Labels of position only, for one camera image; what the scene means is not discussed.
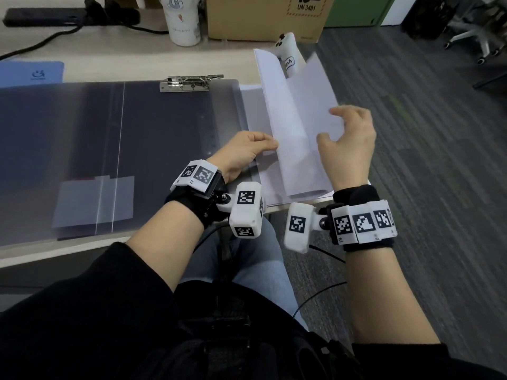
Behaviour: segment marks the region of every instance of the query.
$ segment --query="metal clip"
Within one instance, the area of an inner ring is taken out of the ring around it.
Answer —
[[[211,74],[209,76],[169,76],[167,79],[160,82],[160,91],[162,93],[208,91],[209,82],[218,78],[224,78],[224,75]]]

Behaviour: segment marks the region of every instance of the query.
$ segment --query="cardboard box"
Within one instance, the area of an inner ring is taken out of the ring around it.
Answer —
[[[206,0],[210,38],[317,42],[334,0]]]

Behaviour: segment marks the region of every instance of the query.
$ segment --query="blue notebook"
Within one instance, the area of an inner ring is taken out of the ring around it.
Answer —
[[[63,82],[63,68],[61,61],[2,61],[0,88],[60,84]]]

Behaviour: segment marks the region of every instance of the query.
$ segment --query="hand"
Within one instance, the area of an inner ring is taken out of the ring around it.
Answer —
[[[266,133],[241,131],[207,161],[218,166],[227,184],[234,181],[259,153],[276,148],[278,141]]]
[[[351,105],[337,106],[330,114],[345,121],[345,133],[338,141],[328,133],[317,135],[318,151],[324,170],[335,191],[368,183],[368,173],[377,134],[368,109]]]

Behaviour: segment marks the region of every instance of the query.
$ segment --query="wrist-mounted device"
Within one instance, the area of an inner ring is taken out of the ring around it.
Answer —
[[[235,194],[227,190],[222,172],[206,160],[191,161],[171,186],[165,203],[178,201],[201,220],[204,227],[229,216],[234,236],[254,239],[261,234],[264,200],[262,185],[238,184]]]
[[[306,253],[312,230],[328,231],[335,245],[346,252],[392,247],[398,235],[389,204],[380,200],[375,188],[361,185],[337,191],[334,203],[317,209],[292,203],[288,211],[285,237],[287,249]]]

